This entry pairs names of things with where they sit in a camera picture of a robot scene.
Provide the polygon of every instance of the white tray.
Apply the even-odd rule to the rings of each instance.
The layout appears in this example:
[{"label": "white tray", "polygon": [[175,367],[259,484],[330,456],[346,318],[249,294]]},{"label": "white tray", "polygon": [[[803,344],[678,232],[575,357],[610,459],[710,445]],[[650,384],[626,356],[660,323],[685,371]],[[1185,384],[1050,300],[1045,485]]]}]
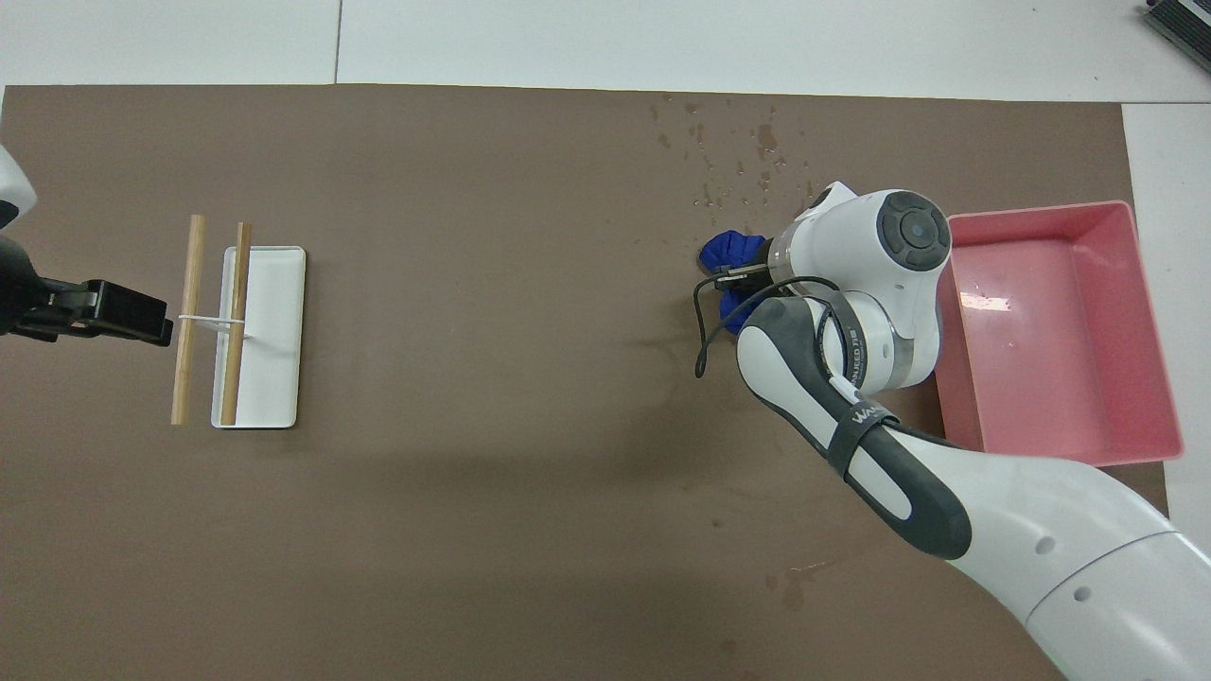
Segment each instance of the white tray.
[{"label": "white tray", "polygon": [[[231,310],[235,247],[223,256],[219,310]],[[298,416],[299,351],[303,345],[303,292],[306,251],[299,246],[253,246],[248,254],[248,304],[235,425],[219,425],[228,336],[214,350],[214,428],[291,428]]]}]

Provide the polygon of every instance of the grey circular cap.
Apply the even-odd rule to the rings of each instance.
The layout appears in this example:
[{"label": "grey circular cap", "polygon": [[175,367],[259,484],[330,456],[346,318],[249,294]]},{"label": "grey circular cap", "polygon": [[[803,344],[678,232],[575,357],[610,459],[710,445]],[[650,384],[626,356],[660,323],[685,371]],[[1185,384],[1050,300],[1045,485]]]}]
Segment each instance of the grey circular cap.
[{"label": "grey circular cap", "polygon": [[929,199],[914,191],[893,191],[877,219],[884,252],[905,269],[928,271],[946,261],[951,228]]}]

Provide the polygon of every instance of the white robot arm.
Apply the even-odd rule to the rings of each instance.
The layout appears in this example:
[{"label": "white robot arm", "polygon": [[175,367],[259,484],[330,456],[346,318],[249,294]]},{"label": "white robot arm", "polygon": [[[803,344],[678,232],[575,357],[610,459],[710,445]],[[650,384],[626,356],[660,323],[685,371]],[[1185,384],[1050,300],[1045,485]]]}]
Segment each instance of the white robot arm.
[{"label": "white robot arm", "polygon": [[773,240],[771,279],[736,356],[786,418],[896,533],[975,579],[1071,679],[1207,679],[1211,561],[1096,468],[970,452],[866,399],[937,360],[946,219],[923,196],[834,183]]},{"label": "white robot arm", "polygon": [[0,147],[0,229],[8,227],[18,216],[29,212],[38,202],[33,185],[21,172],[21,166]]}]

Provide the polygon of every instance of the black cable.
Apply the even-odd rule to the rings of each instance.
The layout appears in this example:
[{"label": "black cable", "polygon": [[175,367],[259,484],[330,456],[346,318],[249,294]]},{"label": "black cable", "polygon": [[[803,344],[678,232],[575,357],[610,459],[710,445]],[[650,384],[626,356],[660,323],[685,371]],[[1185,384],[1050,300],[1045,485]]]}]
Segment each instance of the black cable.
[{"label": "black cable", "polygon": [[704,279],[702,281],[699,281],[698,286],[694,287],[694,315],[698,316],[698,342],[699,342],[699,344],[706,342],[706,322],[702,321],[702,303],[699,301],[698,293],[707,284],[713,284],[713,282],[723,279],[724,276],[728,276],[728,273],[721,271],[718,274],[712,274],[711,276]]},{"label": "black cable", "polygon": [[[820,324],[816,325],[816,354],[820,355],[820,365],[826,368],[828,367],[828,355],[825,353],[825,326],[827,326],[828,320],[833,321],[833,330],[837,331],[837,342],[840,343],[842,355],[845,357],[845,361],[842,361],[842,364],[848,365],[849,353],[845,351],[845,331],[840,327],[840,320],[837,317],[836,310],[828,304],[828,301],[821,298],[811,299],[817,301],[825,307],[825,314],[820,315]],[[849,367],[845,366],[843,371],[848,372]]]},{"label": "black cable", "polygon": [[822,284],[822,285],[832,288],[833,291],[840,291],[840,287],[838,287],[836,284],[833,284],[832,281],[830,281],[830,280],[827,280],[827,279],[825,279],[822,276],[792,276],[790,279],[784,279],[782,281],[775,281],[774,284],[770,284],[769,286],[765,286],[764,288],[761,288],[759,291],[757,291],[752,296],[745,298],[739,305],[736,305],[736,309],[734,309],[730,313],[728,313],[728,316],[725,316],[722,320],[719,320],[719,324],[716,325],[716,327],[711,331],[710,336],[706,336],[706,326],[702,324],[702,309],[698,304],[698,291],[701,290],[701,287],[704,286],[705,282],[699,284],[694,288],[694,292],[695,292],[695,296],[694,296],[694,307],[698,310],[699,331],[701,332],[701,337],[700,337],[701,347],[698,350],[698,361],[694,362],[694,377],[695,378],[702,378],[702,374],[706,373],[706,353],[707,353],[707,349],[711,347],[711,342],[714,340],[714,337],[718,336],[719,332],[723,331],[728,326],[729,321],[731,321],[733,319],[735,319],[746,308],[751,307],[754,303],[759,303],[763,299],[763,297],[767,293],[769,293],[770,291],[775,291],[777,288],[781,288],[782,286],[788,286],[791,284],[799,284],[802,281],[813,281],[813,282],[816,282],[816,284]]}]

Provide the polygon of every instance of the water droplet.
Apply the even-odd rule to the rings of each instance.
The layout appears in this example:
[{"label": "water droplet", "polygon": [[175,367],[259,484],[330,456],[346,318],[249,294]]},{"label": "water droplet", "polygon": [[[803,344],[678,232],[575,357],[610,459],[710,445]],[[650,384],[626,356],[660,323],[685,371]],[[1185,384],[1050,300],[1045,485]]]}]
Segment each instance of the water droplet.
[{"label": "water droplet", "polygon": [[765,154],[773,154],[777,150],[777,138],[774,137],[774,126],[769,124],[763,124],[757,127],[757,153],[761,155],[762,160],[765,160]]}]

